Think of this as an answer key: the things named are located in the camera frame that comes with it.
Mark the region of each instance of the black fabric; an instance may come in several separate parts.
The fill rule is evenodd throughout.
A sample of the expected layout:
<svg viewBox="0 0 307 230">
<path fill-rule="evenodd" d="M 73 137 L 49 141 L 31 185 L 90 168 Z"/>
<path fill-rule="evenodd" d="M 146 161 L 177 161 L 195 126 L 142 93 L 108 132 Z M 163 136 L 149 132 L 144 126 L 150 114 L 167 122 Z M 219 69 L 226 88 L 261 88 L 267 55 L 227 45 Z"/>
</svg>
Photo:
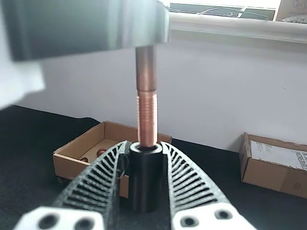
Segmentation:
<svg viewBox="0 0 307 230">
<path fill-rule="evenodd" d="M 0 229 L 12 229 L 20 216 L 48 206 L 64 185 L 54 175 L 52 152 L 98 124 L 11 106 L 0 111 Z M 240 181 L 238 153 L 174 139 L 221 188 L 238 211 L 259 230 L 306 229 L 307 199 Z M 123 204 L 120 229 L 169 229 L 167 193 L 158 211 L 131 213 Z"/>
</svg>

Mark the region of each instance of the black cylindrical holder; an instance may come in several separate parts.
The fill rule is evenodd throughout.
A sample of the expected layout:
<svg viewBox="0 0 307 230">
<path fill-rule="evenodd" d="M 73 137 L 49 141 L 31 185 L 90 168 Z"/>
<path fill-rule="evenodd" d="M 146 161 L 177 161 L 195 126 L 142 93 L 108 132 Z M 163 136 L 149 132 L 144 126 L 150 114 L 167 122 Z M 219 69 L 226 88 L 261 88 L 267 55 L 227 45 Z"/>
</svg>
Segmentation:
<svg viewBox="0 0 307 230">
<path fill-rule="evenodd" d="M 129 203 L 135 212 L 147 213 L 159 208 L 163 170 L 162 147 L 130 146 Z"/>
</svg>

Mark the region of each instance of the open cardboard box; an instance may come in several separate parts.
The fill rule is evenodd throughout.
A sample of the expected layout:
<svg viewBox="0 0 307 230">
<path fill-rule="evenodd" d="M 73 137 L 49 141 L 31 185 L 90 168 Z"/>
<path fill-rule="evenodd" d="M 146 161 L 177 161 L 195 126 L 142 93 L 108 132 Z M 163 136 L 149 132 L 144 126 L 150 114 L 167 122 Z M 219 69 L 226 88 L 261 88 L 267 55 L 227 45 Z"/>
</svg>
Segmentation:
<svg viewBox="0 0 307 230">
<path fill-rule="evenodd" d="M 307 198 L 307 145 L 245 133 L 240 163 L 243 182 Z"/>
<path fill-rule="evenodd" d="M 109 121 L 100 123 L 54 151 L 55 173 L 59 177 L 72 180 L 97 158 L 96 153 L 100 148 L 107 150 L 124 140 L 137 142 L 137 128 Z M 158 143 L 161 141 L 171 143 L 172 137 L 158 134 Z M 129 177 L 125 175 L 120 180 L 120 196 L 128 198 L 128 184 Z"/>
</svg>

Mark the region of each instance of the white paper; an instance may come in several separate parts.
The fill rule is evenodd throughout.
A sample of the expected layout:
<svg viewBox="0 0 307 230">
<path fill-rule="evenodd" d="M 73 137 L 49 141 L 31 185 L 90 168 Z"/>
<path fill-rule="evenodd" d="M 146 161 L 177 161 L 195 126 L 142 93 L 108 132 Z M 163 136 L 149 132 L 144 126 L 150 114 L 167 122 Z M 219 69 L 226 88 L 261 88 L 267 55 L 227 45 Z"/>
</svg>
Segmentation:
<svg viewBox="0 0 307 230">
<path fill-rule="evenodd" d="M 253 159 L 282 164 L 292 168 L 307 170 L 307 152 L 281 148 L 251 141 Z"/>
</svg>

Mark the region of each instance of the copper rod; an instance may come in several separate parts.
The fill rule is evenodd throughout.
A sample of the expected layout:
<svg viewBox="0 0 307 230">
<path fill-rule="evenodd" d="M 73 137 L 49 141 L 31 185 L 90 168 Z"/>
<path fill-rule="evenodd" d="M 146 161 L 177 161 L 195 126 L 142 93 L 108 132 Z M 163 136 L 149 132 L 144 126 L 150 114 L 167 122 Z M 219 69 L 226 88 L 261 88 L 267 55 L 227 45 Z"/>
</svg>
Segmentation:
<svg viewBox="0 0 307 230">
<path fill-rule="evenodd" d="M 136 48 L 138 141 L 141 146 L 157 143 L 157 77 L 154 46 Z"/>
</svg>

